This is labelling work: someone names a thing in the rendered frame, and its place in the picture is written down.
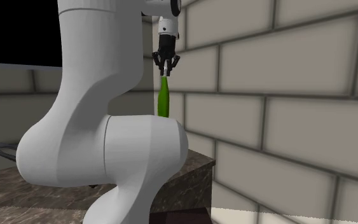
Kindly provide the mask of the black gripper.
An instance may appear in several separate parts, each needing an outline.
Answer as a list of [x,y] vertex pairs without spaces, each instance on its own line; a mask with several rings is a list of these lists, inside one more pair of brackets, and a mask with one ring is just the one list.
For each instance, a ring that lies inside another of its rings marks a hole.
[[158,51],[152,53],[152,58],[155,65],[160,70],[160,76],[164,75],[165,60],[166,61],[166,76],[170,76],[173,68],[176,67],[180,60],[180,56],[176,54],[176,37],[169,34],[159,35]]

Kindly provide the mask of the green glass bottle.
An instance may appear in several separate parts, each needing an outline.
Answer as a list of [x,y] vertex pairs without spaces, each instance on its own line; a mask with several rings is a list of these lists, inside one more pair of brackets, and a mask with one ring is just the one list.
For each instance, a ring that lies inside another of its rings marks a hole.
[[160,91],[158,93],[158,105],[157,113],[158,116],[169,117],[170,111],[170,94],[169,94],[169,84],[167,79],[167,68],[163,68],[163,73],[160,78]]

